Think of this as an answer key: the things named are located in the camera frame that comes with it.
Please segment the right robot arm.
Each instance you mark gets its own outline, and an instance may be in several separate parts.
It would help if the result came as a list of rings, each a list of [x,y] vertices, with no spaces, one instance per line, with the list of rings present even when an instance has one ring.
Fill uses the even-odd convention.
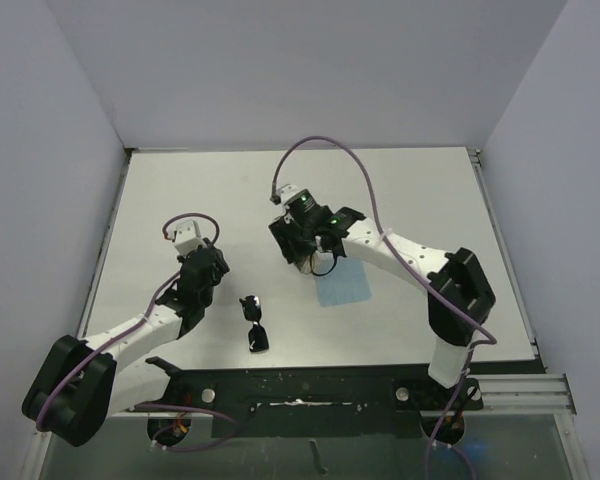
[[[333,212],[295,185],[278,189],[272,202],[282,207],[282,215],[269,230],[287,263],[299,271],[313,273],[319,257],[352,258],[424,290],[436,336],[426,399],[439,409],[458,401],[477,331],[496,302],[477,256],[466,248],[447,252],[380,231],[361,212],[349,207]]]

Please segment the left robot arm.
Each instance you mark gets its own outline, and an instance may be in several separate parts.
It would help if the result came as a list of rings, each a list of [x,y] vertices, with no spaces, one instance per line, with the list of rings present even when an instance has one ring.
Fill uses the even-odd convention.
[[[180,405],[184,387],[172,378],[177,370],[149,355],[203,320],[229,266],[209,241],[179,262],[144,313],[100,334],[54,342],[22,404],[38,431],[81,446],[114,414],[150,402],[163,411]]]

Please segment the map print glasses case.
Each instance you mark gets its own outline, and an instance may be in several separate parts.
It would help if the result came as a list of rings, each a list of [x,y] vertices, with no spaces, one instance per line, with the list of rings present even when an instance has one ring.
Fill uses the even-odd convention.
[[[333,258],[330,253],[315,251],[300,264],[299,271],[304,275],[323,276],[333,266]]]

